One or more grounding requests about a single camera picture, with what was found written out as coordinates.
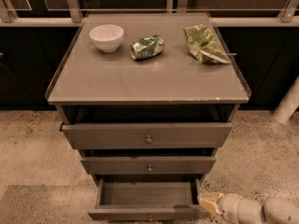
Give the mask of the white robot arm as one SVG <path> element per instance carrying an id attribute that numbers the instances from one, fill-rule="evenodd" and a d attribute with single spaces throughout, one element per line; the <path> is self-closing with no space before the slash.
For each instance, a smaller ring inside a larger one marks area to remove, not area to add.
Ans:
<path id="1" fill-rule="evenodd" d="M 259 203 L 235 193 L 204 192 L 197 200 L 210 215 L 230 224 L 299 224 L 299 208 L 280 198 Z"/>

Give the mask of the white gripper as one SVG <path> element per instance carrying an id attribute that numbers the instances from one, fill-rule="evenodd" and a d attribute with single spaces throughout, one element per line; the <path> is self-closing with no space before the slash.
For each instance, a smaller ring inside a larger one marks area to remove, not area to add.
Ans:
<path id="1" fill-rule="evenodd" d="M 263 224 L 263 206 L 238 194 L 203 192 L 197 200 L 210 215 L 221 214 L 230 224 Z"/>

